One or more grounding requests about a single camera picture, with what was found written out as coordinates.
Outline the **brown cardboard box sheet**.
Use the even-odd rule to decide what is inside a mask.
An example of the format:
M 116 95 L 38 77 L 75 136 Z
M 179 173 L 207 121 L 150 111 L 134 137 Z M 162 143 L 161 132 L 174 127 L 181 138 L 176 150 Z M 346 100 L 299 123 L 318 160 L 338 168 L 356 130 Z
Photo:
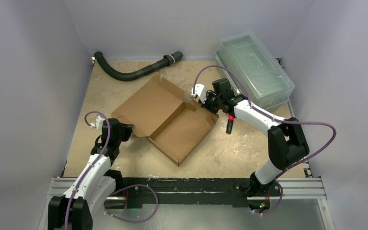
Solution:
M 148 138 L 177 166 L 219 119 L 219 115 L 187 98 L 180 87 L 159 74 L 117 107 L 111 116 L 122 123 L 133 124 L 136 137 Z

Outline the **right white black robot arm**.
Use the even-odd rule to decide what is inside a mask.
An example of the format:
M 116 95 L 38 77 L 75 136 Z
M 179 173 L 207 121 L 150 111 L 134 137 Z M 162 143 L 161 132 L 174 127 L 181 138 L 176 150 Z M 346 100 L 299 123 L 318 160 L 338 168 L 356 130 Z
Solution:
M 246 196 L 261 195 L 283 171 L 309 154 L 303 129 L 296 118 L 276 117 L 249 102 L 246 96 L 235 95 L 227 79 L 216 80 L 212 86 L 208 90 L 203 84 L 195 84 L 191 96 L 198 98 L 201 107 L 209 112 L 216 114 L 221 110 L 267 136 L 269 159 L 251 174 L 248 185 L 242 188 Z

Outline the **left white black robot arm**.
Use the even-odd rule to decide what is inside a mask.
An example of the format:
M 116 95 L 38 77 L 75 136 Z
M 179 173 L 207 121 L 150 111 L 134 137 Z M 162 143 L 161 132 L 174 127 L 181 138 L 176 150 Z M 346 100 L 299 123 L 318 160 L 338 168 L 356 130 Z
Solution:
M 120 152 L 120 144 L 129 140 L 134 125 L 102 115 L 97 115 L 95 122 L 88 125 L 102 133 L 96 138 L 89 160 L 76 181 L 62 195 L 50 199 L 49 230 L 91 230 L 93 215 L 106 197 L 123 192 L 121 172 L 112 170 L 111 166 Z

